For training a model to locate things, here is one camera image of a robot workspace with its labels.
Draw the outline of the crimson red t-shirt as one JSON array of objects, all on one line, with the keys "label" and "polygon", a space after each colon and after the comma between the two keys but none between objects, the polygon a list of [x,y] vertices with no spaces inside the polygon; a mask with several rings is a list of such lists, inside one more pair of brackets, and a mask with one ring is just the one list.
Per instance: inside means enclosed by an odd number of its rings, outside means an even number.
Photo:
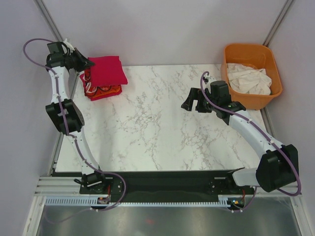
[{"label": "crimson red t-shirt", "polygon": [[119,56],[89,57],[88,60],[94,63],[94,66],[90,68],[92,86],[104,87],[128,84]]}]

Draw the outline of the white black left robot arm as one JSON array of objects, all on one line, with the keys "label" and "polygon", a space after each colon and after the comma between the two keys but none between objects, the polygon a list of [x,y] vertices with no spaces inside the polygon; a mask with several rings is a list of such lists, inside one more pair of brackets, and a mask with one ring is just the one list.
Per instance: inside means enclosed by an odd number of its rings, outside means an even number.
[{"label": "white black left robot arm", "polygon": [[104,194],[109,183],[91,153],[83,115],[70,98],[68,86],[70,70],[82,72],[94,63],[68,43],[50,42],[47,47],[50,53],[46,67],[52,81],[52,99],[45,107],[46,113],[56,129],[69,139],[78,156],[82,177],[74,182],[80,185],[80,194]]}]

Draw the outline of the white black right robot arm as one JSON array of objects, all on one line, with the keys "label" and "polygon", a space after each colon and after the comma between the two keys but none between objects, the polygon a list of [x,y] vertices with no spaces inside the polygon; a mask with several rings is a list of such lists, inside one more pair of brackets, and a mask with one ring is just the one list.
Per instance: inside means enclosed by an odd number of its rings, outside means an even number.
[{"label": "white black right robot arm", "polygon": [[260,158],[259,165],[251,169],[232,171],[225,181],[230,193],[238,193],[243,186],[259,186],[266,192],[281,191],[282,187],[297,183],[301,192],[298,174],[298,150],[294,145],[284,145],[263,131],[238,101],[232,101],[229,88],[224,81],[210,83],[210,88],[191,88],[182,109],[191,111],[193,102],[199,113],[215,112],[217,117],[236,130],[253,148]]}]

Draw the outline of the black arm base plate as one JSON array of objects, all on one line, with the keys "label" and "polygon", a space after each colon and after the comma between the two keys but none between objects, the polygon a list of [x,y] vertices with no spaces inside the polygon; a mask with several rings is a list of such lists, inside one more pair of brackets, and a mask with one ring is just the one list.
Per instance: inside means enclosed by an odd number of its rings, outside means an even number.
[{"label": "black arm base plate", "polygon": [[217,202],[219,195],[251,195],[254,189],[237,186],[231,170],[116,172],[83,175],[76,180],[80,194],[109,194],[122,203],[204,203]]}]

